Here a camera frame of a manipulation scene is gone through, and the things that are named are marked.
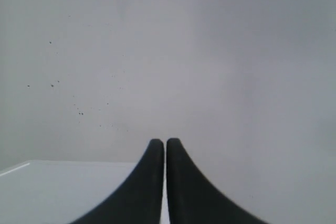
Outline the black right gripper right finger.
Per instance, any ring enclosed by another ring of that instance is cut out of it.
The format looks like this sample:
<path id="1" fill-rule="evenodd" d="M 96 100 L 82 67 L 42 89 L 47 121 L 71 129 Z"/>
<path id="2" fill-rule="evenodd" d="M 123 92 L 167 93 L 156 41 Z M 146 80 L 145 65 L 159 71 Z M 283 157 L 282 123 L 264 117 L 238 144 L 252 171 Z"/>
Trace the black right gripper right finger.
<path id="1" fill-rule="evenodd" d="M 170 223 L 265 223 L 222 194 L 178 138 L 166 143 L 166 189 Z"/>

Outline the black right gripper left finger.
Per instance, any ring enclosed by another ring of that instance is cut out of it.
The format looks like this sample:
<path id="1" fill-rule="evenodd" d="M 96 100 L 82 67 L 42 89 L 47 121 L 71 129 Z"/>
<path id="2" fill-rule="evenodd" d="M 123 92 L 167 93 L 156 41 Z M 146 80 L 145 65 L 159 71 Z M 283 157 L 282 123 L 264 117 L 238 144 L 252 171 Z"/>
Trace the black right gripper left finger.
<path id="1" fill-rule="evenodd" d="M 150 140 L 125 181 L 76 224 L 160 223 L 164 178 L 164 144 Z"/>

